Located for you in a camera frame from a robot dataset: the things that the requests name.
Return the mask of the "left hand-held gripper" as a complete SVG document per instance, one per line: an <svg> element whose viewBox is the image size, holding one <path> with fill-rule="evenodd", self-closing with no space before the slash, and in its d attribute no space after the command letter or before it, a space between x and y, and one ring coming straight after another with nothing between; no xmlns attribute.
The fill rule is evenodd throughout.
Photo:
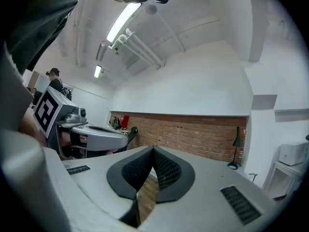
<svg viewBox="0 0 309 232"><path fill-rule="evenodd" d="M109 126L87 124L86 110L75 105L61 92L48 87L41 95L33 114L49 148L55 150L61 159L68 159L61 147L60 128L78 135L77 142L87 151L109 151L128 144L128 136Z"/></svg>

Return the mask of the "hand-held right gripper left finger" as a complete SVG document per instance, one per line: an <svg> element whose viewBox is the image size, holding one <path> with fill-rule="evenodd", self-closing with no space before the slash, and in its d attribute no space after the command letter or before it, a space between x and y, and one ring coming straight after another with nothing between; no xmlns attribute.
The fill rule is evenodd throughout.
<svg viewBox="0 0 309 232"><path fill-rule="evenodd" d="M120 221L132 201L119 197L107 181L115 162L140 152L138 147L103 157L61 161L55 150L45 148L47 170L65 210L68 232L152 232L148 222L133 228Z"/></svg>

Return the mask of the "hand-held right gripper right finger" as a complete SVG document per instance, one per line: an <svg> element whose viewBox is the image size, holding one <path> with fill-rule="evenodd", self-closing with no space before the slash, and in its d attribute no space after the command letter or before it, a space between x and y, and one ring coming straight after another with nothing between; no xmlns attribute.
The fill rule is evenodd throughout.
<svg viewBox="0 0 309 232"><path fill-rule="evenodd" d="M253 232L275 211L275 202L253 182L221 161L176 149L164 150L191 164L195 181L178 201L157 204L141 225L143 232ZM260 217L243 225L221 189L235 186Z"/></svg>

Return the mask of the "person's left hand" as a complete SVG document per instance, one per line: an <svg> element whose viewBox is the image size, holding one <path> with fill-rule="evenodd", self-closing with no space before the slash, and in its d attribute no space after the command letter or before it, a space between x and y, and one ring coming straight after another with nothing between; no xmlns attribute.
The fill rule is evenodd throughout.
<svg viewBox="0 0 309 232"><path fill-rule="evenodd" d="M76 134L76 136L77 136L77 139L79 140L80 143L87 144L87 136L86 135ZM70 133L66 132L66 131L61 132L59 143L60 143L61 147L71 146Z"/></svg>

